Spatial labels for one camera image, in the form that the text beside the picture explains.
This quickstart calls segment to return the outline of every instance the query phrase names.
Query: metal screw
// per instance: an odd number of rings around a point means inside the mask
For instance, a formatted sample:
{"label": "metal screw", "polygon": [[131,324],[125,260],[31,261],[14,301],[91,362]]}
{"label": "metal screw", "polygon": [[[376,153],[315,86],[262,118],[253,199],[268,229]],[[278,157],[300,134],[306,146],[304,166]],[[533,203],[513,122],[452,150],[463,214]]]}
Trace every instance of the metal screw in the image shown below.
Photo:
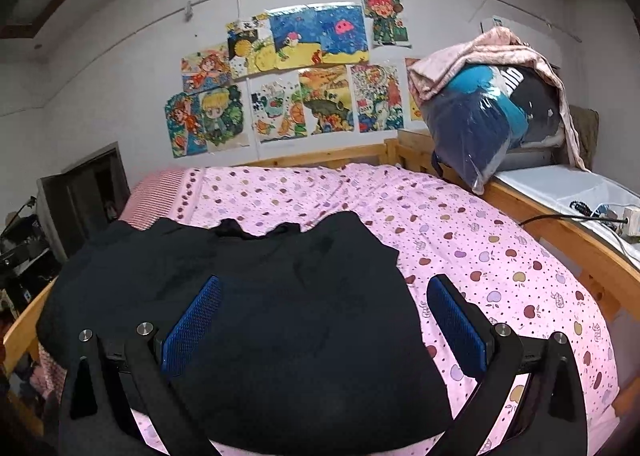
{"label": "metal screw", "polygon": [[136,328],[138,335],[142,335],[143,337],[151,333],[153,330],[154,325],[151,324],[151,322],[142,322],[138,324],[138,327]]}
{"label": "metal screw", "polygon": [[558,344],[566,344],[566,335],[560,331],[556,331],[556,333],[554,333],[554,340]]}
{"label": "metal screw", "polygon": [[91,337],[94,336],[94,332],[91,330],[82,330],[80,331],[80,334],[78,335],[78,340],[80,342],[86,342],[87,340],[89,340]]}
{"label": "metal screw", "polygon": [[494,329],[495,332],[500,335],[500,337],[508,337],[509,335],[511,335],[511,328],[504,322],[498,322],[498,324],[494,326]]}

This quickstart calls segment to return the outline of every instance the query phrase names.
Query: white power adapter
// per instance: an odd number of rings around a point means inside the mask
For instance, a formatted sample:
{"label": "white power adapter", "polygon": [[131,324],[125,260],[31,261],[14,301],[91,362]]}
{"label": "white power adapter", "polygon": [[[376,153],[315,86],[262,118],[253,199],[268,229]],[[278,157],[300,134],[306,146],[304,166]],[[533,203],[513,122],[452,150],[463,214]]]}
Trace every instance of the white power adapter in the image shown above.
{"label": "white power adapter", "polygon": [[622,218],[626,217],[626,223],[622,225],[622,234],[629,237],[640,237],[640,207],[629,205],[625,207]]}

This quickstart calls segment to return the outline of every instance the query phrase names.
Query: apple print bedsheet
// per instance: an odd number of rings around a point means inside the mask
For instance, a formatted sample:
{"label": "apple print bedsheet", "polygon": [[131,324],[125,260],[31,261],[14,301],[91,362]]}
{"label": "apple print bedsheet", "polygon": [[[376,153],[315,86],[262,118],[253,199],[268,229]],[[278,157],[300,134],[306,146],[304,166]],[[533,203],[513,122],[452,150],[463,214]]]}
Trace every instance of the apple print bedsheet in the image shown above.
{"label": "apple print bedsheet", "polygon": [[[609,332],[591,295],[511,219],[456,185],[393,166],[362,164],[340,170],[187,169],[174,201],[171,219],[215,227],[230,217],[255,235],[283,221],[307,230],[327,214],[356,212],[380,241],[400,252],[398,268],[420,314],[424,348],[447,384],[454,415],[476,382],[460,371],[426,304],[426,285],[438,273],[447,274],[491,322],[506,322],[532,337],[564,331],[574,349],[590,423],[618,392]],[[483,451],[500,443],[525,382],[526,375],[514,382]],[[152,429],[146,437],[161,447]],[[424,454],[434,442],[390,454]],[[219,449],[226,456],[245,454]]]}

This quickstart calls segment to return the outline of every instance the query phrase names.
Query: plastic bag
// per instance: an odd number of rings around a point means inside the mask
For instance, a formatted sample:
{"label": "plastic bag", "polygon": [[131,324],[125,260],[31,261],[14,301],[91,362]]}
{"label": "plastic bag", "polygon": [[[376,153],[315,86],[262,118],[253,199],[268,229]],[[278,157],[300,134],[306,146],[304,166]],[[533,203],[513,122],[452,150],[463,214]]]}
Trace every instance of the plastic bag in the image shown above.
{"label": "plastic bag", "polygon": [[475,194],[509,149],[563,140],[558,90],[520,66],[468,65],[420,107],[437,161]]}

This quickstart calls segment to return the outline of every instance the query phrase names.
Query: children's painting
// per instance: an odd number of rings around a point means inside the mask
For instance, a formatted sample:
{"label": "children's painting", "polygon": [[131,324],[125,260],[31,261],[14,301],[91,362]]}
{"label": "children's painting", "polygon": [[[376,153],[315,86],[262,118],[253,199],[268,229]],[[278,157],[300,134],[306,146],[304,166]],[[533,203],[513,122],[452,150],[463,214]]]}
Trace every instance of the children's painting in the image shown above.
{"label": "children's painting", "polygon": [[193,105],[202,113],[204,138],[209,152],[249,145],[244,132],[241,97],[235,85],[204,91],[193,97]]}
{"label": "children's painting", "polygon": [[226,43],[210,46],[182,59],[182,90],[194,94],[231,82]]}
{"label": "children's painting", "polygon": [[351,78],[358,106],[360,132],[392,131],[404,127],[398,68],[352,66]]}
{"label": "children's painting", "polygon": [[422,113],[420,112],[422,100],[420,100],[418,90],[409,74],[409,66],[413,66],[418,60],[420,60],[420,58],[405,58],[404,66],[406,67],[406,81],[409,85],[409,110],[411,111],[411,119],[422,121]]}
{"label": "children's painting", "polygon": [[200,105],[191,96],[180,92],[164,106],[174,158],[207,152]]}
{"label": "children's painting", "polygon": [[316,11],[309,6],[290,6],[268,11],[279,70],[322,63],[322,31]]}
{"label": "children's painting", "polygon": [[310,7],[316,12],[323,64],[354,64],[369,60],[362,6],[340,2]]}
{"label": "children's painting", "polygon": [[251,95],[255,133],[261,142],[306,136],[305,111],[294,71]]}
{"label": "children's painting", "polygon": [[373,19],[374,46],[411,46],[400,0],[362,0],[364,15]]}
{"label": "children's painting", "polygon": [[275,69],[276,50],[266,13],[227,24],[226,34],[233,78]]}
{"label": "children's painting", "polygon": [[299,71],[303,102],[318,120],[313,134],[353,131],[347,66]]}

